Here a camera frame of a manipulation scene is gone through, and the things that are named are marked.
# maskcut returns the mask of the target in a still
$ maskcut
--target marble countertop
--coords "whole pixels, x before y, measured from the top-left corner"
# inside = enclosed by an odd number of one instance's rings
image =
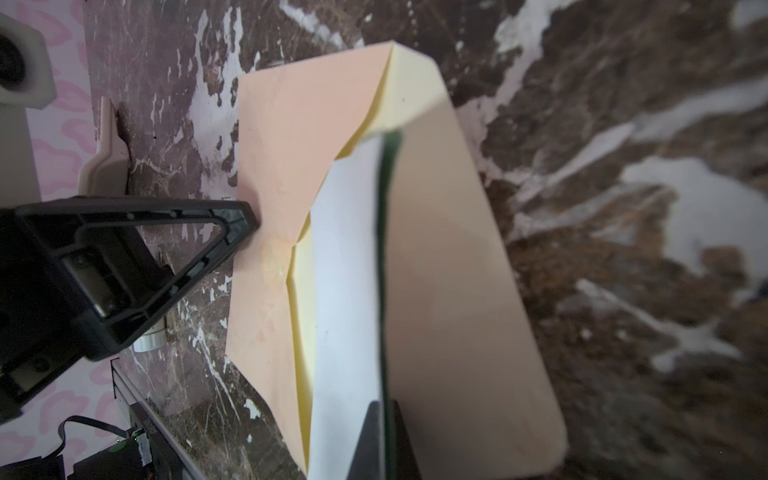
[[[548,478],[768,476],[768,11],[755,0],[87,0],[131,194],[234,198],[237,75],[435,59],[568,427]],[[172,264],[210,236],[145,232]],[[210,478],[301,478],[224,355],[231,263],[121,364]]]

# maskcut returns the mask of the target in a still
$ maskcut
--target brown marble table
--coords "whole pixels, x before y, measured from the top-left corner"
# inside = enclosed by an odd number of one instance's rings
[[[768,21],[742,0],[85,0],[131,194],[233,197],[238,74],[394,39],[449,86],[568,426],[550,478],[768,476]],[[210,232],[145,232],[182,261]],[[299,478],[231,263],[121,363],[211,478]]]

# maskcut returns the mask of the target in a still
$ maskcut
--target pink patterned fabric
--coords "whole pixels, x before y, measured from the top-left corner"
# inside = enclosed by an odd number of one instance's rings
[[[43,200],[75,195],[79,170],[96,151],[81,1],[0,2],[0,12],[42,33],[51,58],[57,98],[41,111],[27,110]],[[27,403],[24,415],[0,425],[0,465],[52,452],[61,443],[58,425],[70,415],[128,427],[114,402],[109,359],[75,363]],[[68,425],[67,447],[62,452],[67,473],[74,463],[113,445],[116,439],[91,427]]]

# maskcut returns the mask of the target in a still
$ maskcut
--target open envelope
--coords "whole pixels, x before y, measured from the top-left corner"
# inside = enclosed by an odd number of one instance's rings
[[[307,472],[314,369],[308,214],[333,162],[400,130],[386,235],[389,395],[424,478],[561,461],[564,423],[434,61],[395,43],[240,77],[237,196],[262,227],[235,256],[227,355]]]

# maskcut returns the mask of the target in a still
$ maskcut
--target white paper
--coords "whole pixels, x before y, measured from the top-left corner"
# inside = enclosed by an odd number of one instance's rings
[[[317,347],[309,480],[343,480],[382,395],[376,206],[382,138],[333,163],[311,209]]]

